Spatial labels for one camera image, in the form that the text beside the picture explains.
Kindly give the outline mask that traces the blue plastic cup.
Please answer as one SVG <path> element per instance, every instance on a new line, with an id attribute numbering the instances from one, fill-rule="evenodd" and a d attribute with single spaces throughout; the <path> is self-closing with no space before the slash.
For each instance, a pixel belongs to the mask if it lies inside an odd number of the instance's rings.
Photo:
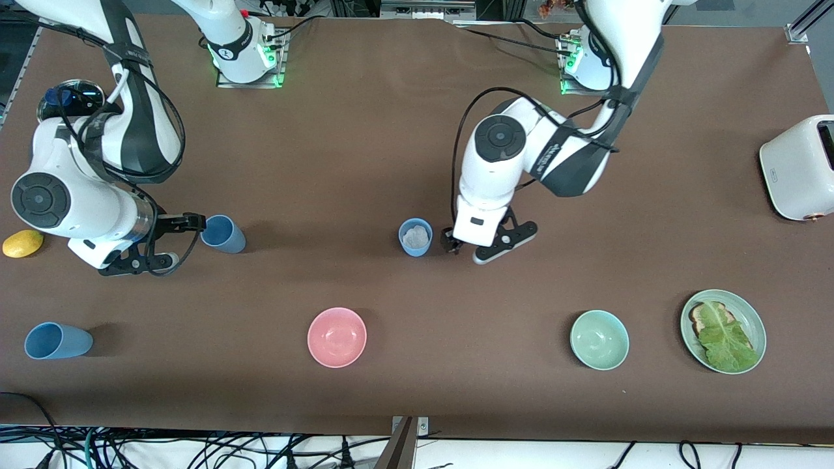
<path id="1" fill-rule="evenodd" d="M 411 257 L 425 255 L 432 243 L 434 231 L 424 219 L 411 218 L 399 226 L 398 240 L 400 246 Z"/>
<path id="2" fill-rule="evenodd" d="M 223 214 L 206 218 L 200 239 L 206 246 L 224 253 L 242 253 L 246 248 L 244 233 Z"/>
<path id="3" fill-rule="evenodd" d="M 88 353 L 93 347 L 93 337 L 86 330 L 45 322 L 33 327 L 24 341 L 24 351 L 34 360 L 58 360 L 74 358 Z"/>

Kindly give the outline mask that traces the yellow lemon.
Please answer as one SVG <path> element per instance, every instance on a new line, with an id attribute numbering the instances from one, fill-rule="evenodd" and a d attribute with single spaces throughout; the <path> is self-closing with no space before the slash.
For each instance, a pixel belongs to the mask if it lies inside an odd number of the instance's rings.
<path id="1" fill-rule="evenodd" d="M 36 253 L 44 244 L 44 235 L 34 229 L 25 229 L 10 235 L 2 244 L 3 255 L 21 259 Z"/>

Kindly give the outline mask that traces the pink bowl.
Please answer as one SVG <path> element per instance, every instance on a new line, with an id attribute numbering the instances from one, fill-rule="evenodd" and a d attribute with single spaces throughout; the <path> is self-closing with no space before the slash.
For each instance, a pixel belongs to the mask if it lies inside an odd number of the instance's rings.
<path id="1" fill-rule="evenodd" d="M 366 324 L 351 309 L 325 309 L 309 325 L 306 342 L 309 353 L 319 365 L 343 368 L 356 362 L 366 349 Z"/>

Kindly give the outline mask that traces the pale green bowl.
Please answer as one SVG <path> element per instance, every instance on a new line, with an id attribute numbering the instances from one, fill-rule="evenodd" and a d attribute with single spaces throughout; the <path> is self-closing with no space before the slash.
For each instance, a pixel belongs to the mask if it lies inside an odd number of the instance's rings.
<path id="1" fill-rule="evenodd" d="M 629 353 L 626 327 L 608 311 L 581 313 L 572 324 L 569 343 L 576 358 L 596 371 L 616 369 Z"/>

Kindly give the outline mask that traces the toasted bread slice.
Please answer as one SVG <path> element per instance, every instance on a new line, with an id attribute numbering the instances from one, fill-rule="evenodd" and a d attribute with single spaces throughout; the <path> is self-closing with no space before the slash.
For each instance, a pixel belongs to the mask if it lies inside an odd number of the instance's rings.
<path id="1" fill-rule="evenodd" d="M 705 349 L 754 350 L 739 320 L 720 301 L 699 303 L 691 310 L 690 320 L 700 344 Z"/>

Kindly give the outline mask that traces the green lettuce leaf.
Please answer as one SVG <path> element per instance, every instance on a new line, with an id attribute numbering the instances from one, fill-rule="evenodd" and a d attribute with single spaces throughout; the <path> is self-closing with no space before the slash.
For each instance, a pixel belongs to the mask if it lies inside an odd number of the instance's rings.
<path id="1" fill-rule="evenodd" d="M 690 314 L 706 362 L 726 373 L 746 372 L 759 361 L 747 334 L 724 303 L 704 301 Z"/>

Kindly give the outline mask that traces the pale green plate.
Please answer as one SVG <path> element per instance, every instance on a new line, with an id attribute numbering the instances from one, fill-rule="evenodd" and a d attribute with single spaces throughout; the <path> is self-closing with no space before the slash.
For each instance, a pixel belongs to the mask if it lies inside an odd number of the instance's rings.
<path id="1" fill-rule="evenodd" d="M 766 335 L 766 330 L 764 327 L 764 323 L 762 322 L 762 318 L 760 318 L 760 315 L 756 312 L 754 307 L 747 300 L 744 300 L 737 294 L 724 290 L 705 290 L 697 292 L 692 297 L 690 297 L 688 301 L 686 301 L 684 307 L 682 308 L 682 312 L 680 312 L 680 337 L 682 338 L 685 347 L 688 349 L 688 351 L 690 351 L 694 359 L 700 362 L 700 364 L 705 365 L 708 369 L 715 372 L 719 372 L 721 374 L 737 376 L 745 373 L 721 372 L 707 364 L 705 351 L 703 350 L 703 348 L 700 345 L 700 342 L 698 341 L 698 338 L 692 326 L 692 322 L 690 320 L 691 310 L 703 301 L 720 301 L 727 306 L 730 312 L 733 312 L 733 314 L 741 323 L 741 327 L 743 328 L 744 332 L 747 333 L 748 338 L 753 344 L 754 350 L 757 353 L 759 353 L 760 356 L 759 361 L 756 363 L 756 365 L 754 365 L 753 368 L 747 370 L 746 372 L 756 368 L 757 365 L 759 365 L 760 362 L 762 362 L 764 354 L 766 353 L 766 349 L 768 349 L 768 336 Z"/>

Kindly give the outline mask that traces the white toaster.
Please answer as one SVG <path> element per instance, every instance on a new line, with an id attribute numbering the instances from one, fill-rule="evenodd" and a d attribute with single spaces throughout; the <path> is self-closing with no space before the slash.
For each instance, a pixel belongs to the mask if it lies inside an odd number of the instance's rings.
<path id="1" fill-rule="evenodd" d="M 760 168 L 774 210 L 792 221 L 834 214 L 834 115 L 815 115 L 764 143 Z"/>

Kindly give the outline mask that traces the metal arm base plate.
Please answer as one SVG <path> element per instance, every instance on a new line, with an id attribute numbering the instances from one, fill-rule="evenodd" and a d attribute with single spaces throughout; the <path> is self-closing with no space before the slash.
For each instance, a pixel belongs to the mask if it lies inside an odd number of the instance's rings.
<path id="1" fill-rule="evenodd" d="M 597 44 L 589 27 L 569 30 L 555 40 L 559 51 L 561 92 L 602 96 L 619 84 L 613 59 Z"/>
<path id="2" fill-rule="evenodd" d="M 217 68 L 218 88 L 279 89 L 283 86 L 289 56 L 291 36 L 288 29 L 275 29 L 271 24 L 263 27 L 265 35 L 242 51 L 233 64 L 223 64 L 220 57 L 212 54 L 212 63 Z"/>

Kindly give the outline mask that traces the grey metal frame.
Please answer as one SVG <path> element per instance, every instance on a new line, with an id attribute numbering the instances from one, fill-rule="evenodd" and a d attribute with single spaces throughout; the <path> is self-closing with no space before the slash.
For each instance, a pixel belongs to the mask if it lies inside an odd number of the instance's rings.
<path id="1" fill-rule="evenodd" d="M 475 0 L 381 0 L 379 17 L 383 19 L 441 19 L 476 21 Z"/>

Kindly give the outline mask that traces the aluminium frame profile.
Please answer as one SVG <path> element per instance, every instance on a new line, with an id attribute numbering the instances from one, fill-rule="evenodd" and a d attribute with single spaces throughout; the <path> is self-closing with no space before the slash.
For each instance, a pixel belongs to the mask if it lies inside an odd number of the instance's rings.
<path id="1" fill-rule="evenodd" d="M 832 10 L 834 10 L 834 0 L 813 0 L 792 23 L 784 27 L 784 35 L 789 44 L 807 44 L 807 33 L 811 27 L 819 23 Z"/>

